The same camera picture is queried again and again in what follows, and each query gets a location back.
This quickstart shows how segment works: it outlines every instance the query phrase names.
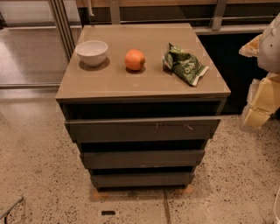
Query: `orange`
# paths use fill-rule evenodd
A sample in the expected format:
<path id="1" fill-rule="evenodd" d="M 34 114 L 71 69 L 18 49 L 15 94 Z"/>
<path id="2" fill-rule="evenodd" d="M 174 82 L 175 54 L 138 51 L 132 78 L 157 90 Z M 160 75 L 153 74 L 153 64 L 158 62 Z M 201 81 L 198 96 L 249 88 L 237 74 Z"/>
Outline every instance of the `orange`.
<path id="1" fill-rule="evenodd" d="M 125 55 L 124 63 L 128 69 L 139 71 L 144 67 L 144 54 L 137 49 L 129 50 Z"/>

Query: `green package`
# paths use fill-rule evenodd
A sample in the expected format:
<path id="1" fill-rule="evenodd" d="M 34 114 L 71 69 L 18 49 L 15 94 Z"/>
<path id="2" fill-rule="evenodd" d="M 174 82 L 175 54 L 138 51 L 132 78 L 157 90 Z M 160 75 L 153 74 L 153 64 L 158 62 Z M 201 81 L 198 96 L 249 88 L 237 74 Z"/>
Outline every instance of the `green package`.
<path id="1" fill-rule="evenodd" d="M 163 56 L 164 65 L 180 79 L 192 87 L 196 87 L 209 66 L 202 65 L 197 57 L 183 52 L 179 47 L 169 44 L 168 52 Z"/>

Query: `bowl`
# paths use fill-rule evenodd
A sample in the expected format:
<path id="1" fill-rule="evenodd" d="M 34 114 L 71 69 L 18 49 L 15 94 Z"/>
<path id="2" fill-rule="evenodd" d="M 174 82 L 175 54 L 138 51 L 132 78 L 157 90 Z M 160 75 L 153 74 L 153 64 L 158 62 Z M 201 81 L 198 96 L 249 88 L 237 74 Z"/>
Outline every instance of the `bowl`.
<path id="1" fill-rule="evenodd" d="M 80 60 L 90 67 L 98 67 L 106 59 L 108 45 L 100 40 L 89 40 L 76 46 Z"/>

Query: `concrete floor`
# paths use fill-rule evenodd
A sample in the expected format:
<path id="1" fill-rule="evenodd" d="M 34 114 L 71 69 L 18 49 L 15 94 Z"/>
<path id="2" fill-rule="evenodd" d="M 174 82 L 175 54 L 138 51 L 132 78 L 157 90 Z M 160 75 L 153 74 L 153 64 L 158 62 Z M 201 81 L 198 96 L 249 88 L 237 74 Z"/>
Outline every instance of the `concrete floor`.
<path id="1" fill-rule="evenodd" d="M 73 29 L 75 39 L 80 31 Z M 67 67 L 54 29 L 3 29 L 0 50 L 1 83 L 61 81 Z M 146 188 L 97 193 L 64 128 L 56 91 L 0 90 L 0 213 L 24 196 L 9 214 L 9 224 L 274 222 L 279 120 L 245 133 L 238 115 L 223 116 L 186 192 Z M 103 215 L 110 211 L 115 214 Z"/>

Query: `cabinet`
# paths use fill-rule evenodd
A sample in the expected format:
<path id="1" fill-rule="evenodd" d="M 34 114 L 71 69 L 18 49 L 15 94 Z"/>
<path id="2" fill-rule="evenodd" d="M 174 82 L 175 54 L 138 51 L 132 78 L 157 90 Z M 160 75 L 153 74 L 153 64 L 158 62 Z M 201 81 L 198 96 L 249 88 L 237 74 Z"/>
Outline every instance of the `cabinet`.
<path id="1" fill-rule="evenodd" d="M 190 184 L 230 94 L 192 27 L 85 26 L 79 41 L 89 39 L 108 43 L 108 61 L 92 68 L 74 53 L 56 100 L 94 186 Z M 163 71 L 169 42 L 210 66 L 197 87 Z M 124 55 L 131 48 L 146 56 L 140 73 L 125 69 Z"/>

